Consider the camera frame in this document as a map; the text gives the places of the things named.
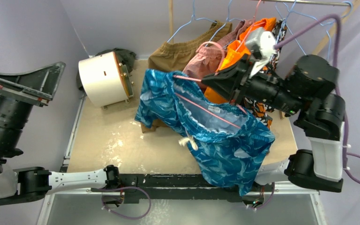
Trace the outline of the blue patterned shorts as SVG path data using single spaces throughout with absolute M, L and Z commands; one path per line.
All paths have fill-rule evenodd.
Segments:
M 247 109 L 228 103 L 215 104 L 196 82 L 173 78 L 180 71 L 147 69 L 135 120 L 151 128 L 156 120 L 181 136 L 200 167 L 203 178 L 220 188 L 237 186 L 241 196 L 250 192 L 264 158 L 275 141 L 274 134 Z M 224 123 L 192 105 L 219 108 Z

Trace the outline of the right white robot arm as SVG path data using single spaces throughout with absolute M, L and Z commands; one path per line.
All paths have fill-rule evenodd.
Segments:
M 275 73 L 252 74 L 256 60 L 243 56 L 234 65 L 202 79 L 232 104 L 249 98 L 297 114 L 310 150 L 298 150 L 280 165 L 262 167 L 244 178 L 251 191 L 266 183 L 288 180 L 301 188 L 339 193 L 343 186 L 345 101 L 333 93 L 339 70 L 317 55 L 300 57 L 285 78 Z

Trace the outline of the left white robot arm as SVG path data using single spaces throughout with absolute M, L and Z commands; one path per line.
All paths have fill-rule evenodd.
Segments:
M 60 191 L 92 188 L 117 191 L 119 170 L 113 165 L 89 172 L 53 172 L 43 167 L 12 169 L 7 160 L 22 155 L 17 147 L 34 106 L 47 106 L 58 89 L 64 62 L 33 71 L 0 73 L 0 206 L 29 203 Z

